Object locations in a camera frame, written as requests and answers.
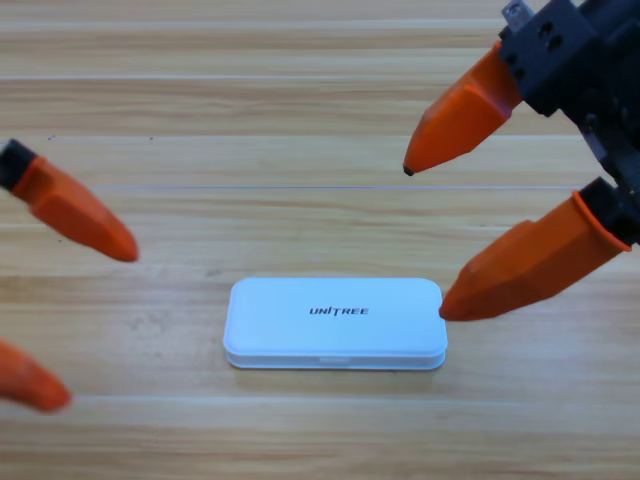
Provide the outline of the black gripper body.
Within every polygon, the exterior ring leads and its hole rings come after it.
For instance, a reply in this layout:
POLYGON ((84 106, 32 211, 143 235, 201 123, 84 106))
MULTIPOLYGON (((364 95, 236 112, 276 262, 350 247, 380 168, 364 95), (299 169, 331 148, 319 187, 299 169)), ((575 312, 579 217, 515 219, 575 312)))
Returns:
POLYGON ((36 153, 16 139, 10 139, 0 154, 0 185, 13 190, 27 172, 36 153))
POLYGON ((579 129, 613 185, 584 187, 607 231, 639 241, 639 4, 636 1, 523 1, 502 10, 500 56, 521 98, 549 117, 562 111, 579 129))

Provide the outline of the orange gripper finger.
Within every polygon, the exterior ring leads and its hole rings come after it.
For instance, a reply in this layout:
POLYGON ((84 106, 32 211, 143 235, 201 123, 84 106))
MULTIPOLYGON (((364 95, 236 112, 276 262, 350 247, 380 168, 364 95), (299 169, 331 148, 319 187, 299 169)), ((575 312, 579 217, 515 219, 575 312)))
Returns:
POLYGON ((87 187, 47 159, 35 158, 11 193, 67 239, 117 261, 138 260, 137 242, 124 223, 87 187))
POLYGON ((71 394, 61 380, 33 357, 2 339, 1 399, 53 413, 70 403, 71 394))
POLYGON ((578 192, 537 221, 515 225, 461 269, 444 297, 447 321, 494 318, 551 298, 631 246, 578 192))
POLYGON ((500 47, 496 42, 423 113, 404 157, 407 175, 471 152, 511 118, 522 98, 500 47))

